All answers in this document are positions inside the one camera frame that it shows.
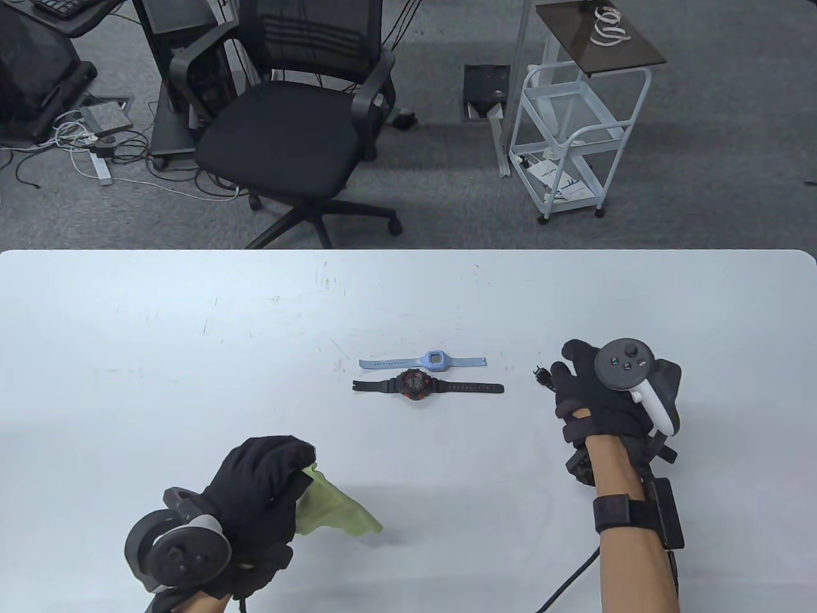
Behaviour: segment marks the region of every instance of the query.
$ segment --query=green cloth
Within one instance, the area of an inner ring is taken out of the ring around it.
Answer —
[[[380,522],[362,504],[329,483],[322,472],[315,470],[317,467],[315,463],[304,468],[312,483],[298,499],[295,531],[299,535],[308,535],[321,526],[329,526],[345,530],[350,536],[361,536],[370,531],[375,534],[382,532]]]

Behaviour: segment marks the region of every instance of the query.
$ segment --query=gloved hand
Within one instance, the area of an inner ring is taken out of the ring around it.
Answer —
[[[200,591],[243,600],[292,559],[295,510],[312,480],[315,448],[294,436],[251,438],[225,458],[201,500],[230,541],[230,564]]]
[[[627,450],[628,440],[645,441],[653,428],[650,416],[641,403],[633,401],[629,392],[616,392],[606,387],[596,376],[596,353],[584,341],[572,340],[562,347],[562,356],[573,362],[576,374],[564,362],[551,366],[553,387],[556,389],[556,417],[564,419],[565,441],[578,449],[588,436],[609,434],[621,436]],[[589,409],[590,415],[577,418],[574,413]]]

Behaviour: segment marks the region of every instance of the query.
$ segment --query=keyboard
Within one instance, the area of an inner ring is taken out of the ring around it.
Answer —
[[[68,20],[86,8],[103,1],[104,0],[31,0],[31,3],[40,11],[45,11],[58,19]]]

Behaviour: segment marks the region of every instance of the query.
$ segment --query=chair seat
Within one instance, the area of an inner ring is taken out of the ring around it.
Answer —
[[[352,95],[270,81],[224,109],[196,147],[200,168],[267,196],[336,196],[360,161]]]

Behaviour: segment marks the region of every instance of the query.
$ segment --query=blue watch strap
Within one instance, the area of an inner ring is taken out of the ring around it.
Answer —
[[[487,366],[485,358],[449,358],[450,364],[456,368],[468,368],[470,366]]]
[[[411,369],[422,366],[420,360],[359,360],[360,368],[366,370]]]

